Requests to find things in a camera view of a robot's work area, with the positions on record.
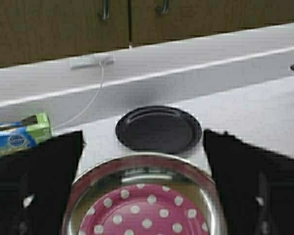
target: countertop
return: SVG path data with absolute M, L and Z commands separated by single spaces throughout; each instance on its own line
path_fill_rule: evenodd
M 166 105 L 189 112 L 202 129 L 228 131 L 245 142 L 294 158 L 294 76 Z M 115 126 L 122 115 L 54 133 L 83 130 L 86 147 L 77 175 L 103 160 L 132 152 L 115 136 Z M 179 156 L 211 173 L 202 140 Z

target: wooden cabinet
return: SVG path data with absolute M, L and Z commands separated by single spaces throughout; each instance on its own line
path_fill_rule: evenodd
M 0 67 L 290 22 L 294 0 L 0 0 Z
M 134 46 L 294 22 L 294 0 L 131 0 Z
M 23 0 L 0 0 L 0 67 L 28 61 Z
M 0 0 L 0 67 L 128 47 L 127 0 Z

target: paper plate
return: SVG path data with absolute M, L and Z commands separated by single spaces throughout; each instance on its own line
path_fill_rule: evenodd
M 112 191 L 90 207 L 79 235 L 209 235 L 198 207 L 166 186 L 137 184 Z

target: white dot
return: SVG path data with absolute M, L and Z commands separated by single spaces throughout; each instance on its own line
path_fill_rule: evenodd
M 134 235 L 134 231 L 131 229 L 128 229 L 124 232 L 124 235 Z
M 167 186 L 162 186 L 162 190 L 163 190 L 164 192 L 169 192 L 169 191 L 170 191 L 170 188 L 167 187 Z
M 152 221 L 150 219 L 144 219 L 143 222 L 142 222 L 142 226 L 145 229 L 150 229 L 151 226 L 152 226 Z
M 197 211 L 195 209 L 189 209 L 188 212 L 187 212 L 187 216 L 190 218 L 190 219 L 194 219 L 197 215 Z
M 157 198 L 154 195 L 150 195 L 147 198 L 147 201 L 148 201 L 149 204 L 154 204 L 157 201 Z
M 182 203 L 183 203 L 183 197 L 181 196 L 176 196 L 175 199 L 174 199 L 174 202 L 177 206 L 181 206 Z
M 123 190 L 121 191 L 121 198 L 122 198 L 122 199 L 126 199 L 126 198 L 128 198 L 128 197 L 129 197 L 129 191 L 126 190 L 126 189 L 123 189 Z
M 112 200 L 111 200 L 111 198 L 106 198 L 104 201 L 103 201 L 103 204 L 104 204 L 104 206 L 105 207 L 107 207 L 107 208 L 110 208 L 111 206 L 112 206 Z
M 176 232 L 177 234 L 179 234 L 180 232 L 182 232 L 183 227 L 182 227 L 181 224 L 175 223 L 175 224 L 172 225 L 172 229 L 173 229 L 174 232 Z
M 35 198 L 35 195 L 34 194 L 33 195 L 30 195 L 30 196 L 28 196 L 26 198 L 24 198 L 24 200 L 23 200 L 23 207 L 24 208 L 29 207 L 29 205 L 33 202 L 34 198 Z
M 206 232 L 208 231 L 208 226 L 207 226 L 206 222 L 203 222 L 201 227 L 204 231 L 206 231 Z
M 169 211 L 167 209 L 161 209 L 159 211 L 159 215 L 161 218 L 167 218 L 169 215 Z
M 143 187 L 145 187 L 145 184 L 137 184 L 136 187 L 142 189 Z
M 123 221 L 123 217 L 122 215 L 117 214 L 112 218 L 112 220 L 114 224 L 121 224 Z
M 131 207 L 131 212 L 133 214 L 138 214 L 140 210 L 141 209 L 139 208 L 139 206 L 134 205 L 134 206 Z
M 89 210 L 87 211 L 87 215 L 92 215 L 95 214 L 96 210 L 93 207 L 90 207 Z
M 98 224 L 94 227 L 94 233 L 95 234 L 103 234 L 103 226 Z

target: white cable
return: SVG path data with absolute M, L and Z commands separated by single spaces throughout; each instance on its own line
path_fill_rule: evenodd
M 101 91 L 101 88 L 102 88 L 102 85 L 103 85 L 103 77 L 104 77 L 104 66 L 105 66 L 105 63 L 104 63 L 104 65 L 102 65 L 102 63 L 100 61 L 99 65 L 101 67 L 101 82 L 100 82 L 100 87 L 99 87 L 98 91 L 96 92 L 96 94 L 94 95 L 94 97 L 89 102 L 89 104 L 79 114 L 77 114 L 75 117 L 71 118 L 68 121 L 63 122 L 60 125 L 57 125 L 57 126 L 53 127 L 52 130 L 57 129 L 59 127 L 62 127 L 64 125 L 66 125 L 66 124 L 68 124 L 68 123 L 76 120 L 78 117 L 80 117 L 93 104 L 94 100 L 96 99 L 96 97 L 98 96 L 99 92 Z

